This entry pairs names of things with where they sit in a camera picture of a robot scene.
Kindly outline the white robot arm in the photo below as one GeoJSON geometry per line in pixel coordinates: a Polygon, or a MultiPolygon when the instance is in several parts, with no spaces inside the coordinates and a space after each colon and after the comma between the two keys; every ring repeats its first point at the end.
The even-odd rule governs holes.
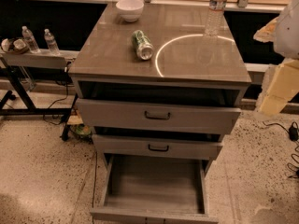
{"type": "Polygon", "coordinates": [[[260,113],[274,116],[299,92],[299,0],[291,0],[253,38],[272,42],[274,52],[284,57],[263,87],[257,104],[260,113]]]}

